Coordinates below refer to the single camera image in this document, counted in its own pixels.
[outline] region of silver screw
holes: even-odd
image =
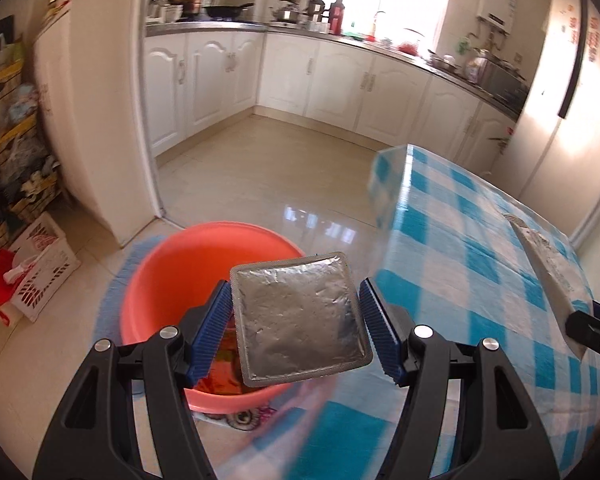
[[[96,352],[104,352],[105,350],[109,350],[111,348],[111,341],[108,339],[100,339],[96,341],[96,344],[93,345],[93,348]]]
[[[482,346],[484,346],[487,350],[496,351],[500,348],[500,343],[493,337],[486,337],[482,340]]]
[[[433,335],[433,329],[427,325],[418,325],[413,329],[413,333],[420,339],[428,339]]]
[[[166,326],[160,330],[160,337],[162,339],[172,339],[178,335],[178,329],[174,326]]]

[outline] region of frying pan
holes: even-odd
[[[254,4],[242,4],[240,6],[213,5],[205,7],[206,13],[210,18],[235,19],[247,7],[253,7]]]

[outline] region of white plastic basket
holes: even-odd
[[[42,213],[11,245],[10,250],[30,248],[29,240],[36,235],[55,236],[58,239],[46,247],[32,269],[11,298],[11,303],[31,321],[35,321],[42,308],[60,288],[80,261],[66,241],[66,236],[47,212]]]

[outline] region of kettle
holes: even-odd
[[[273,19],[277,22],[284,23],[297,23],[300,19],[300,7],[297,0],[280,0],[280,2],[286,2],[286,5],[282,5],[277,10],[271,9]]]

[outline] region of cabinet handle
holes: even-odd
[[[178,70],[180,71],[180,76],[178,77],[178,83],[182,85],[182,84],[184,84],[184,76],[186,74],[186,69],[185,69],[185,66],[184,66],[184,60],[183,59],[181,59],[178,62]]]

